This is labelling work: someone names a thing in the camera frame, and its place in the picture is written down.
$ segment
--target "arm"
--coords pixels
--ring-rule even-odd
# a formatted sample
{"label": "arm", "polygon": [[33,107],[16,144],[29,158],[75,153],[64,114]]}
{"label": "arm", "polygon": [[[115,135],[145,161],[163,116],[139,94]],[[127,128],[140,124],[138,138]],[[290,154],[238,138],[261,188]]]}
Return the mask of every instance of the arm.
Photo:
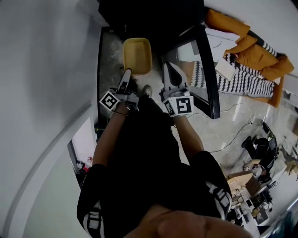
{"label": "arm", "polygon": [[251,169],[254,165],[258,165],[260,162],[260,159],[252,159],[250,162],[248,162],[247,166],[249,166]]}
{"label": "arm", "polygon": [[185,116],[174,117],[182,148],[188,160],[203,151],[202,141]]}
{"label": "arm", "polygon": [[[122,114],[128,114],[129,110],[126,108],[124,103],[120,103],[115,111]],[[108,159],[113,153],[119,132],[122,128],[125,118],[126,116],[124,115],[113,113],[106,129],[98,140],[93,156],[92,165],[108,165]]]}

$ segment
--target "yellow bowl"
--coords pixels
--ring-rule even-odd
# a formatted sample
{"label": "yellow bowl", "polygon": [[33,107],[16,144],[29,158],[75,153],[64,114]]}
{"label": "yellow bowl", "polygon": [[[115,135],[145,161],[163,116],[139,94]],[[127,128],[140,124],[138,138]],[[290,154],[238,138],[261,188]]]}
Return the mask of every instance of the yellow bowl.
{"label": "yellow bowl", "polygon": [[152,67],[150,43],[145,38],[130,38],[123,44],[124,68],[131,69],[132,75],[144,75]]}

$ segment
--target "floor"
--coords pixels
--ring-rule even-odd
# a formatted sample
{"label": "floor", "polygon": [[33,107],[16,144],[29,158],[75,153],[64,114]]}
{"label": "floor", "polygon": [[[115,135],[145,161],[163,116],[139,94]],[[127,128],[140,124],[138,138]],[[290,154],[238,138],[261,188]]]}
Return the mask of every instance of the floor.
{"label": "floor", "polygon": [[[100,64],[100,94],[101,96],[111,87],[117,86],[121,74],[122,67],[122,42],[113,33],[105,32],[102,42],[102,56]],[[153,66],[149,74],[144,76],[137,76],[137,84],[140,88],[146,84],[153,89],[153,100],[166,112],[164,104],[160,101],[159,92],[163,84],[161,78],[161,70],[156,60],[153,57]],[[241,97],[230,94],[219,95],[221,117],[218,119],[204,118],[201,115],[195,114],[189,118],[189,121],[195,131],[200,136],[205,150],[212,152],[223,149],[236,136],[238,131],[247,123],[251,121],[251,117],[255,114],[255,121],[253,125],[247,125],[237,135],[236,139],[227,148],[212,152],[212,155],[221,165],[224,173],[230,174],[233,172],[242,171],[242,166],[245,162],[250,160],[247,151],[241,148],[241,143],[249,136],[264,135],[261,123],[262,120],[268,124],[277,138],[277,142],[283,143],[286,137],[288,145],[295,144],[297,136],[291,131],[298,118],[294,107],[285,102],[281,102],[279,108],[274,108],[268,104],[252,100],[247,97]],[[101,110],[103,114],[107,115],[104,109]],[[195,108],[196,113],[203,116],[204,113]],[[180,158],[184,163],[188,163],[183,149],[181,147],[180,139],[176,128],[172,127],[172,131],[180,146]]]}

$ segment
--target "black and white striped blanket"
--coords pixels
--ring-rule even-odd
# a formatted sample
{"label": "black and white striped blanket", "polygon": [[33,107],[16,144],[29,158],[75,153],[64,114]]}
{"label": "black and white striped blanket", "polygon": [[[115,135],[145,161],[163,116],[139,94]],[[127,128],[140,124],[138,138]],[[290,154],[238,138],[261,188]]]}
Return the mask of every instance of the black and white striped blanket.
{"label": "black and white striped blanket", "polygon": [[[273,96],[274,82],[263,79],[264,77],[257,70],[233,62],[231,54],[227,54],[225,60],[236,69],[236,73],[233,79],[229,81],[216,72],[220,92],[262,98],[271,98]],[[203,66],[200,61],[195,62],[190,86],[206,88]]]}
{"label": "black and white striped blanket", "polygon": [[264,41],[264,44],[262,46],[263,46],[264,49],[266,49],[274,57],[277,56],[278,53],[267,42]]}

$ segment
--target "person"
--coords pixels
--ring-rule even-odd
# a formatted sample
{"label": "person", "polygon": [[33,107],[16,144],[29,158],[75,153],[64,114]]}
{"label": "person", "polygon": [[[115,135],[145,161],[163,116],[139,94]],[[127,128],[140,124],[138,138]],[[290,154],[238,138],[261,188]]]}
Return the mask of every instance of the person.
{"label": "person", "polygon": [[277,156],[275,147],[272,149],[266,138],[252,139],[251,136],[245,139],[241,147],[245,148],[251,157],[251,161],[243,166],[244,170],[252,171],[254,177],[260,182],[267,182],[270,179],[270,170]]}
{"label": "person", "polygon": [[[188,119],[171,119],[151,87],[143,91],[139,111],[118,103],[99,138],[77,206],[82,227],[94,238],[251,237],[220,219],[230,189]],[[189,165],[180,161],[174,123]]]}

